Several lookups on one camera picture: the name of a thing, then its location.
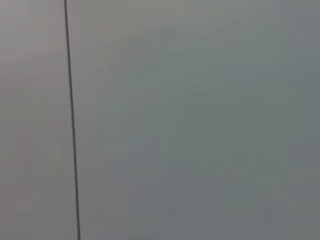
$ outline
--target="dark vertical line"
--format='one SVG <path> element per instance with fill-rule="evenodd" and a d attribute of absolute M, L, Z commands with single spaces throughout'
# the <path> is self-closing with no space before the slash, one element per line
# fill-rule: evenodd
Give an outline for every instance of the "dark vertical line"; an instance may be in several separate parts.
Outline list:
<path fill-rule="evenodd" d="M 69 24 L 68 24 L 68 5 L 67 5 L 67 0 L 63 0 L 63 1 L 64 1 L 66 52 L 67 52 L 67 64 L 68 64 L 68 80 L 69 80 L 70 110 L 71 110 L 71 125 L 72 125 L 74 189 L 75 189 L 75 214 L 76 214 L 76 236 L 77 236 L 77 240 L 81 240 L 81 235 L 80 235 L 80 215 L 79 215 L 77 148 L 76 148 L 76 127 L 75 127 L 74 94 L 73 94 L 72 74 L 71 74 L 70 40 L 69 40 Z"/>

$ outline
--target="gray surface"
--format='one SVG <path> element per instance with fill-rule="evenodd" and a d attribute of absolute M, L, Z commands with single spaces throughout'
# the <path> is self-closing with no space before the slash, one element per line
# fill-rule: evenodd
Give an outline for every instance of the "gray surface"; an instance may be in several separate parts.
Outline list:
<path fill-rule="evenodd" d="M 76 239 L 61 0 L 0 1 L 0 194 L 0 239 Z"/>
<path fill-rule="evenodd" d="M 319 239 L 319 7 L 69 0 L 83 239 Z"/>

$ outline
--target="white wall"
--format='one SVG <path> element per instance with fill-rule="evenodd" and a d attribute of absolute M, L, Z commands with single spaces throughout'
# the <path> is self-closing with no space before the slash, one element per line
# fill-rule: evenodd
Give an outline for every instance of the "white wall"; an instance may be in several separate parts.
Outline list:
<path fill-rule="evenodd" d="M 0 1 L 0 196 L 0 239 L 76 239 L 62 0 Z"/>
<path fill-rule="evenodd" d="M 68 2 L 84 240 L 320 237 L 318 1 Z"/>

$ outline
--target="gray wall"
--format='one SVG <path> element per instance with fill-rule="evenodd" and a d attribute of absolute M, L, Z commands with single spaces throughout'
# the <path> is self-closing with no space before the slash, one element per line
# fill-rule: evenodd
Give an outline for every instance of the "gray wall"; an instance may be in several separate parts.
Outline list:
<path fill-rule="evenodd" d="M 318 1 L 68 2 L 83 239 L 320 237 Z"/>
<path fill-rule="evenodd" d="M 0 239 L 75 240 L 62 0 L 0 1 Z"/>

